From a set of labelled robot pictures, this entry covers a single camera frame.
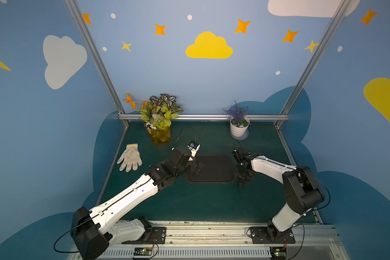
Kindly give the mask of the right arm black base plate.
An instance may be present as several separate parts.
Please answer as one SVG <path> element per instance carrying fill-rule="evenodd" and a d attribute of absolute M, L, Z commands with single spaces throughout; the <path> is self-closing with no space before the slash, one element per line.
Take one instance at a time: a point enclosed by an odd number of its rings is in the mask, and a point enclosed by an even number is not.
<path fill-rule="evenodd" d="M 280 232 L 275 227 L 253 226 L 246 231 L 253 244 L 295 244 L 296 240 L 291 229 Z"/>

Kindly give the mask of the cleaver knife black handle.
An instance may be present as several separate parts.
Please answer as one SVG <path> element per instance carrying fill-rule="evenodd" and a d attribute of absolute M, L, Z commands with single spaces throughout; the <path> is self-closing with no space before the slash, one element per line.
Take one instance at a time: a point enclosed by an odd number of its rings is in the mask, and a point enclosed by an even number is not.
<path fill-rule="evenodd" d="M 245 187 L 245 179 L 238 178 L 237 185 L 238 185 L 239 188 L 244 189 L 244 187 Z"/>

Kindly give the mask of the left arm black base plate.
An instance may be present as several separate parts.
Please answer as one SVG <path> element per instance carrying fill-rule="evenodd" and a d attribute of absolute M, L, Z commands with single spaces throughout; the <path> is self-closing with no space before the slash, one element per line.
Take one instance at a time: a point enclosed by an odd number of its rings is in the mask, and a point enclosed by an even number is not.
<path fill-rule="evenodd" d="M 166 227 L 151 227 L 137 240 L 124 241 L 121 244 L 165 244 Z"/>

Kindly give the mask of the black cutting board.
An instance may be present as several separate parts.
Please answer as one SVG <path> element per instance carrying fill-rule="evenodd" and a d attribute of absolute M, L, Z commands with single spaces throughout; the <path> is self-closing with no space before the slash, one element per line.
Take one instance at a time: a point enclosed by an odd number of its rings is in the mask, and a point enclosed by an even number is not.
<path fill-rule="evenodd" d="M 194 159 L 203 163 L 204 168 L 198 178 L 184 176 L 190 184 L 232 184 L 235 179 L 235 166 L 233 159 L 225 154 L 202 154 Z"/>

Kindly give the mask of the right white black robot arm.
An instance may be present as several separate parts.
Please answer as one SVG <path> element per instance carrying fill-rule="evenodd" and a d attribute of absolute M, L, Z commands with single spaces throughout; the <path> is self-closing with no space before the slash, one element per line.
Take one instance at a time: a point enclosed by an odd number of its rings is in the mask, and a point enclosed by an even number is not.
<path fill-rule="evenodd" d="M 267 224 L 266 228 L 252 230 L 254 243 L 295 243 L 293 225 L 325 200 L 320 183 L 307 166 L 286 165 L 266 156 L 252 156 L 243 148 L 232 152 L 237 161 L 235 176 L 238 187 L 252 181 L 261 173 L 283 184 L 286 203 Z"/>

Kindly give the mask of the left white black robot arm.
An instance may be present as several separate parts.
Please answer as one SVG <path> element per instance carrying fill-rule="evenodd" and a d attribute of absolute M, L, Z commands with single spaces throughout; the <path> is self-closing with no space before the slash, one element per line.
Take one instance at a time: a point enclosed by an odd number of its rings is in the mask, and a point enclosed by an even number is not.
<path fill-rule="evenodd" d="M 141 202 L 171 186 L 183 174 L 200 171 L 195 156 L 200 144 L 192 141 L 188 146 L 174 148 L 166 160 L 151 165 L 128 188 L 110 200 L 87 210 L 82 207 L 73 214 L 70 236 L 84 260 L 95 260 L 111 245 L 126 241 L 146 242 L 151 225 L 142 217 L 116 223 Z"/>

